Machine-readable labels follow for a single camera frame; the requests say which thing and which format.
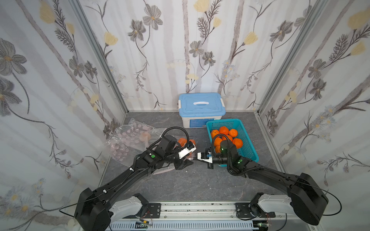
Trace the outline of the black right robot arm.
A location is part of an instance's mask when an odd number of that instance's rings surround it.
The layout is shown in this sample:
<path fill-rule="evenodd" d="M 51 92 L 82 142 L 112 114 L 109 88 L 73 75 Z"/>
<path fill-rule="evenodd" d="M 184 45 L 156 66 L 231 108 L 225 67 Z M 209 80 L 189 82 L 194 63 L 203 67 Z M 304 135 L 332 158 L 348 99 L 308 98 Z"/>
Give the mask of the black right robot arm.
<path fill-rule="evenodd" d="M 326 216 L 329 191 L 320 188 L 310 175 L 297 176 L 260 165 L 239 155 L 229 138 L 221 141 L 219 152 L 212 146 L 198 153 L 197 159 L 206 162 L 208 168 L 213 168 L 214 164 L 226 165 L 232 176 L 256 180 L 282 192 L 281 195 L 257 193 L 246 209 L 238 209 L 237 215 L 244 212 L 257 218 L 272 212 L 295 214 L 310 225 L 319 225 L 321 218 Z"/>

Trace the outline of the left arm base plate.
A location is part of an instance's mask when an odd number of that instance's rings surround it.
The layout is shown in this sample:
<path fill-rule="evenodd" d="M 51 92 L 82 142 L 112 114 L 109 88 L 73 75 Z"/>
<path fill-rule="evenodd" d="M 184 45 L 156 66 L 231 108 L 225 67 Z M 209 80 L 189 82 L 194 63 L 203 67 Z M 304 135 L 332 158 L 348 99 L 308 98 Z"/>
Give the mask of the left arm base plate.
<path fill-rule="evenodd" d="M 161 203 L 149 203 L 144 213 L 144 219 L 158 219 L 161 216 Z"/>

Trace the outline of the clear zip-top bag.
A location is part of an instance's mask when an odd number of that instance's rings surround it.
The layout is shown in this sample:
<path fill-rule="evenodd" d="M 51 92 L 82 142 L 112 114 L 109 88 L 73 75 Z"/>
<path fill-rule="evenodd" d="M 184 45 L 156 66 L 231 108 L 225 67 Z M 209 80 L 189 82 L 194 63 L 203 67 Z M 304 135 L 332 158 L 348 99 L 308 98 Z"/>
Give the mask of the clear zip-top bag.
<path fill-rule="evenodd" d="M 171 130 L 180 130 L 186 136 L 186 143 L 181 145 L 177 139 L 168 133 Z M 160 138 L 148 147 L 151 154 L 155 155 L 154 164 L 148 173 L 164 168 L 167 165 L 173 165 L 176 170 L 182 170 L 193 164 L 186 156 L 196 150 L 195 144 L 190 140 L 188 132 L 181 127 L 170 127 L 166 129 Z"/>
<path fill-rule="evenodd" d="M 112 136 L 105 143 L 105 150 L 123 166 L 132 165 L 135 156 L 142 154 L 152 143 L 160 138 L 165 128 L 155 128 L 133 118 L 127 125 L 116 128 Z M 151 139 L 148 142 L 139 140 L 140 134 L 149 132 Z"/>

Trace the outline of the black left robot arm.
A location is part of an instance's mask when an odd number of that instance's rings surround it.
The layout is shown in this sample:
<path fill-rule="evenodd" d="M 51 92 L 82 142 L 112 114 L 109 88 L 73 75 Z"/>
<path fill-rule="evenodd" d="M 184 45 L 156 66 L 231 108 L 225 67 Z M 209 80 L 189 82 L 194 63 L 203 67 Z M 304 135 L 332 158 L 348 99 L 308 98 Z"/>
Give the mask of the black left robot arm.
<path fill-rule="evenodd" d="M 81 192 L 74 218 L 83 230 L 104 231 L 113 218 L 120 217 L 113 208 L 118 197 L 164 164 L 173 164 L 177 170 L 193 164 L 186 156 L 196 150 L 194 142 L 190 140 L 188 132 L 181 128 L 187 138 L 186 143 L 181 145 L 175 137 L 168 134 L 174 129 L 166 129 L 158 140 L 136 155 L 132 165 L 115 179 L 95 190 L 87 188 Z"/>

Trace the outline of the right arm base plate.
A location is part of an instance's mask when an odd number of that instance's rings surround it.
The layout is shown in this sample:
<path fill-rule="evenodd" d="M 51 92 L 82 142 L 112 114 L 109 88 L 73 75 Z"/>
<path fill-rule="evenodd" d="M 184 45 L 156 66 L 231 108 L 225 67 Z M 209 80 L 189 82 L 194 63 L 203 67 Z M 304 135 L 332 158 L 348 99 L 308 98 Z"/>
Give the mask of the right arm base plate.
<path fill-rule="evenodd" d="M 238 218 L 247 219 L 247 218 L 275 218 L 276 215 L 274 212 L 264 212 L 257 204 L 250 203 L 235 203 L 236 215 Z"/>

